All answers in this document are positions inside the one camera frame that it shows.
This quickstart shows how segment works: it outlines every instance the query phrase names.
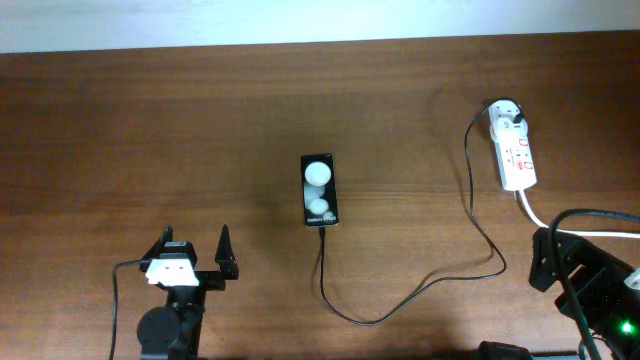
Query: black device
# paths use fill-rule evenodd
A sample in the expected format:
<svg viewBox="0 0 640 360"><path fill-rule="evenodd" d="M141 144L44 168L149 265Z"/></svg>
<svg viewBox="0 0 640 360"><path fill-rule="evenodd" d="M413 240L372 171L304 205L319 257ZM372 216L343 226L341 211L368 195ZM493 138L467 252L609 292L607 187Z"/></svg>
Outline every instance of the black device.
<svg viewBox="0 0 640 360"><path fill-rule="evenodd" d="M541 292L558 280L548 231L541 228L533 235L529 284ZM633 268L579 236L557 232L556 238L567 273L575 271L570 282L589 328L606 340L618 359L640 359L640 291L624 284ZM566 294L555 304L562 314L575 319Z"/></svg>
<svg viewBox="0 0 640 360"><path fill-rule="evenodd" d="M580 355L575 351L553 351L530 353L523 347L483 341L473 356L472 360L580 360Z"/></svg>
<svg viewBox="0 0 640 360"><path fill-rule="evenodd" d="M300 158L304 223L308 227L337 225L338 200L331 154L304 155Z"/></svg>
<svg viewBox="0 0 640 360"><path fill-rule="evenodd" d="M167 301L164 306L148 311L138 323L137 336L142 345L141 359L196 360L207 291L224 291L226 280L237 280L239 276L238 264L231 249L229 228L223 226L215 255L220 271L194 271L198 258L193 245L189 242L173 242L173 229L170 226L142 260L146 262L140 265L140 271L145 273L152 267L157 268L158 263L154 266L153 261L165 261L160 265L166 265L164 270L169 271L170 266L173 266L171 260L182 260L178 263L179 266L171 271L173 274L191 271L198 280L198 285L157 284L159 288L168 292ZM190 269L182 265L188 264L184 260L188 260L192 265Z"/></svg>

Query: wooden table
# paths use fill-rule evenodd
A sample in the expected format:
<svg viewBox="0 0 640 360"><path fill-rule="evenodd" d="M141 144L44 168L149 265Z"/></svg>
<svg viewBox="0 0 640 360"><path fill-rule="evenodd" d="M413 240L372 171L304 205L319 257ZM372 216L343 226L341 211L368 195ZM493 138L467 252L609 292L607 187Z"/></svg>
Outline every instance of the wooden table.
<svg viewBox="0 0 640 360"><path fill-rule="evenodd" d="M536 227L501 188L488 119L470 139L476 210L508 271L438 284L378 327L319 297L300 156L335 157L327 295L374 319L425 277L499 269L465 211L463 135L489 99L524 106L544 221L571 207L637 214L639 58L638 32L2 55L0 358L104 359L113 265L172 224L198 269L217 269L225 223L240 279L208 295L203 357L575 349L560 287L527 282ZM640 265L637 240L594 242ZM117 358L137 359L137 322L164 299L142 273L120 274Z"/></svg>

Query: cable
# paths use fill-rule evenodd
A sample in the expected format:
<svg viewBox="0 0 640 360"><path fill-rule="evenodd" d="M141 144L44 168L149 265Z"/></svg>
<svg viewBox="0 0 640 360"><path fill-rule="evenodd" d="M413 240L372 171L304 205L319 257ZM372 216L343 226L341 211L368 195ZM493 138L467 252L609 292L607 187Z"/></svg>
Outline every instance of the cable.
<svg viewBox="0 0 640 360"><path fill-rule="evenodd" d="M536 214L534 214L533 210L531 209L531 206L529 205L529 201L527 200L527 196L524 193L524 189L518 190L518 195L520 196L520 201L522 202L522 206L524 207L524 210L527 212L527 215L529 215L529 218L531 219L531 221L533 221L536 225L538 225L541 228L548 228L549 226L543 223L542 221L540 221L540 219L538 219ZM608 237L640 239L640 233L626 233L626 232L617 232L617 231L574 231L574 230L562 230L562 229L557 229L557 231L566 233L566 234L578 235L578 236L608 236Z"/></svg>
<svg viewBox="0 0 640 360"><path fill-rule="evenodd" d="M589 357L592 360L600 360L600 354L598 353L598 349L596 348L596 345L593 341L593 336L589 331L589 325L587 324L587 320L585 319L582 308L580 307L578 295L576 294L571 281L569 281L569 274L564 266L564 263L562 262L562 255L560 254L559 249L560 244L558 244L558 240L556 239L556 231L558 230L560 222L571 216L597 216L638 223L640 223L640 217L613 211L570 209L565 210L558 216L556 216L549 226L549 243L552 249L551 253L555 262L556 270L558 272L558 280L562 284L562 288L564 289L565 295L567 297L567 303L569 305L569 308L571 309L571 314L576 321L576 325L578 326L578 330L580 331L580 336L582 337L583 344L586 347L587 352L589 353Z"/></svg>
<svg viewBox="0 0 640 360"><path fill-rule="evenodd" d="M609 346L609 343L603 337L598 336L595 332L591 333L591 336L593 336L594 340L601 341L609 350L611 350L611 347ZM585 351L586 351L586 347L584 346L584 341L582 339L580 339L580 343L578 344L578 358L580 360L587 360L587 356L585 354Z"/></svg>
<svg viewBox="0 0 640 360"><path fill-rule="evenodd" d="M482 237L487 241L487 244L489 244L489 247L492 250L495 250L495 252L500 257L500 260L502 261L502 269L500 269L497 272L488 274L488 275L479 275L479 276L445 276L445 277L441 277L441 278L435 279L435 280L429 282L428 284L426 284L424 287L422 287L417 292L414 292L411 296L409 296L406 299L404 299L402 302L400 302L400 304L398 304L389 313L387 313L387 315L379 318L378 320L374 320L374 321L358 321L358 320L354 320L354 319L342 314L340 311L336 310L336 308L333 307L333 305L331 305L331 302L329 302L329 300L327 299L327 296L324 293L324 252L325 252L326 230L325 230L324 227L321 227L320 228L320 253L321 253L321 258L320 258L321 259L320 260L320 293L322 294L322 298L327 303L329 308L336 315L338 315L339 317L343 318L344 320L347 320L348 322L350 322L352 324L356 324L356 325L360 325L360 326L380 325L383 322L389 320L393 315L395 315L398 311L400 311L400 309L402 309L405 306L409 305L413 300L415 300L418 296L422 295L422 293L427 291L427 289L429 289L431 286L433 286L433 285L435 285L435 284L437 284L439 282L443 282L443 281L486 280L486 279L490 279L490 278L496 277L496 276L504 273L505 271L507 271L507 261L505 260L504 256L502 255L502 253L500 252L498 247L493 243L491 238L489 238L489 235L487 235L484 232L484 230L482 230L482 227L480 226L480 224L478 223L478 220L476 219L476 215L475 215L475 211L474 211L474 202L473 202L473 175L471 173L471 160L469 159L469 145L468 145L469 131L471 130L473 125L475 125L477 122L480 121L480 119L482 119L482 116L487 112L487 110L489 110L491 105L493 105L495 102L500 101L500 100L512 101L514 104L516 104L516 106L520 110L520 113L522 113L522 109L520 108L520 105L518 105L518 103L516 103L514 100L512 100L510 98L500 98L500 99L496 99L495 101L493 101L484 110L482 110L480 113L478 113L474 117L473 121L471 121L471 124L469 124L469 127L467 128L467 131L464 134L464 152L465 152L465 156L466 156L466 159L467 159L467 170L469 171L469 189L470 189L470 192L469 192L469 213L471 214L471 222L476 227L478 232L480 232Z"/></svg>
<svg viewBox="0 0 640 360"><path fill-rule="evenodd" d="M118 280L116 279L116 273L123 267L149 264L150 262L151 261L149 260L134 260L123 262L113 267L113 271L111 272L111 276L113 277L113 329L111 332L111 351L109 352L109 360L113 360L113 354L116 351L116 330L118 323Z"/></svg>

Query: green led light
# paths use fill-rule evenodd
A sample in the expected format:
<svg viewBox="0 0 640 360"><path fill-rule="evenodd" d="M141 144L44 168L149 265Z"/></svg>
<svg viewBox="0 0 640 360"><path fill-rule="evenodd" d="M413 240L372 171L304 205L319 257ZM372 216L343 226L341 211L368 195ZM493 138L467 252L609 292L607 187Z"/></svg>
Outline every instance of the green led light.
<svg viewBox="0 0 640 360"><path fill-rule="evenodd" d="M633 332L633 326L628 322L622 324L622 332L625 334L631 334Z"/></svg>

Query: black cable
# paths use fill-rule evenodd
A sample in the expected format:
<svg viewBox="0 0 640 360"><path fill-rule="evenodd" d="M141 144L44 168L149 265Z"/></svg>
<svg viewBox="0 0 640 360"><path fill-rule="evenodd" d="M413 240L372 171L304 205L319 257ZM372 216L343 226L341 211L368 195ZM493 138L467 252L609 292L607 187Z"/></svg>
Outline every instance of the black cable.
<svg viewBox="0 0 640 360"><path fill-rule="evenodd" d="M151 261L149 260L134 260L123 262L113 267L113 271L111 272L111 276L113 277L113 329L111 332L111 351L109 352L109 360L113 360L113 354L116 351L116 330L118 323L118 280L116 279L116 273L123 267L149 264L150 262Z"/></svg>
<svg viewBox="0 0 640 360"><path fill-rule="evenodd" d="M585 319L582 308L580 307L578 295L576 294L571 281L569 281L569 274L564 266L564 263L562 262L562 254L560 254L560 249L558 247L560 244L558 244L558 240L556 239L556 230L558 229L560 222L571 216L597 216L638 223L640 223L640 217L613 211L570 209L561 212L558 216L555 217L555 219L553 219L551 224L549 224L548 238L552 249L551 253L553 256L553 260L558 272L558 280L560 281L560 284L562 284L562 288L564 289L564 293L567 297L567 303L569 304L569 308L571 309L571 314L576 321L576 325L578 326L578 330L580 331L580 337L582 338L582 343L584 347L586 347L587 352L589 353L589 357L592 360L600 360L600 354L598 353L596 344L593 341L593 336L589 331L589 325L587 324L587 320Z"/></svg>
<svg viewBox="0 0 640 360"><path fill-rule="evenodd" d="M587 356L585 355L584 351L585 351L584 341L580 339L580 343L578 344L578 359L587 360Z"/></svg>
<svg viewBox="0 0 640 360"><path fill-rule="evenodd" d="M427 289L429 289L431 286L433 286L433 285L435 285L435 284L437 284L439 282L442 282L442 281L485 280L485 279L490 279L490 278L496 277L496 276L504 273L505 271L507 271L507 261L505 260L504 256L502 255L502 253L500 252L498 247L493 243L491 238L489 238L489 235L487 235L484 232L484 230L482 230L482 227L480 226L480 224L478 223L478 220L476 219L476 215L475 215L475 212L474 212L474 203L473 203L473 176L472 176L472 173L471 173L471 160L469 159L469 146L468 146L469 131L471 130L473 125L475 125L477 122L480 121L482 116L487 112L487 110L489 110L491 105L493 105L494 103L496 103L497 101L500 101L500 100L507 100L507 101L513 102L518 107L518 110L520 110L520 114L522 114L522 108L514 100L512 100L510 98L496 99L490 105L488 105L484 110L482 110L480 113L478 113L474 117L474 119L471 122L471 124L469 124L469 127L467 128L467 131L464 134L464 152L465 152L465 155L466 155L466 158L467 158L467 170L469 170L469 188L470 188L469 212L471 214L471 222L476 227L476 229L478 229L478 232L480 232L482 237L487 241L487 244L489 244L489 247L491 247L492 250L495 250L496 253L498 254L498 256L500 257L500 260L502 260L502 269L497 271L497 272L495 272L495 273L488 274L488 275L479 275L479 276L445 276L445 277L441 277L441 278L435 279L435 280L431 281L430 283L428 283L427 285L425 285L424 287L422 287L419 291L413 293L413 295L411 295L411 296L407 297L406 299L404 299L402 302L400 302L400 304L398 304L389 313L387 313L387 315L381 317L380 319L374 320L374 321L358 321L358 320L354 320L354 319L342 314L338 310L336 310L336 308L334 308L333 305L331 305L331 303L327 299L327 296L324 293L324 248L325 248L326 230L325 230L324 227L321 227L320 228L320 253L321 253L321 255L320 255L321 256L321 258L320 258L321 259L320 260L320 293L322 294L322 298L327 303L329 308L336 315L338 315L339 317L347 320L348 322L350 322L352 324L356 324L356 325L360 325L360 326L380 325L383 322L385 322L386 320L388 320L389 318L391 318L400 309L402 309L403 307L405 307L409 303L411 303L413 300L415 300L418 296L422 295L422 293L427 291Z"/></svg>

